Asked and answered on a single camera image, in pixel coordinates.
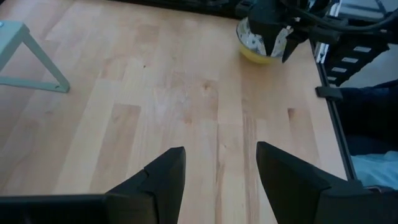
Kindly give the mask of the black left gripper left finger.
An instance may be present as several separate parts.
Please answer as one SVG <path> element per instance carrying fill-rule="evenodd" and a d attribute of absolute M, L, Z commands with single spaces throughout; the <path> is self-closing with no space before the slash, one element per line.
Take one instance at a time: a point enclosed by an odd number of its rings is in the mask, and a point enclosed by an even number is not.
<path fill-rule="evenodd" d="M 173 147 L 109 190 L 108 223 L 177 223 L 185 168 L 185 148 Z"/>

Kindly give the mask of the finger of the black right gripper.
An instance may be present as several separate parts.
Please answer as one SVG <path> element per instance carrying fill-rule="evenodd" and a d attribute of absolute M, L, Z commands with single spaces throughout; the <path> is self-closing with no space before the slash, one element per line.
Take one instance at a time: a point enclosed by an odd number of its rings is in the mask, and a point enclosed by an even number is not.
<path fill-rule="evenodd" d="M 302 30 L 294 30 L 286 37 L 286 46 L 282 56 L 282 62 L 285 63 L 296 47 L 307 40 L 307 33 Z"/>
<path fill-rule="evenodd" d="M 271 56 L 275 41 L 277 40 L 279 32 L 282 30 L 282 26 L 278 22 L 267 19 L 249 18 L 248 21 L 251 32 L 262 37 L 266 55 Z"/>

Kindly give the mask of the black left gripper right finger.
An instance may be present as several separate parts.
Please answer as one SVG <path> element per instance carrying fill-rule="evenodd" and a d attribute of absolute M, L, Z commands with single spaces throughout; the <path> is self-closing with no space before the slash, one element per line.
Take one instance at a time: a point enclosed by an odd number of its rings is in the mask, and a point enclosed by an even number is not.
<path fill-rule="evenodd" d="M 256 146 L 262 186 L 278 224 L 314 223 L 318 201 L 331 185 L 317 168 L 267 142 Z"/>

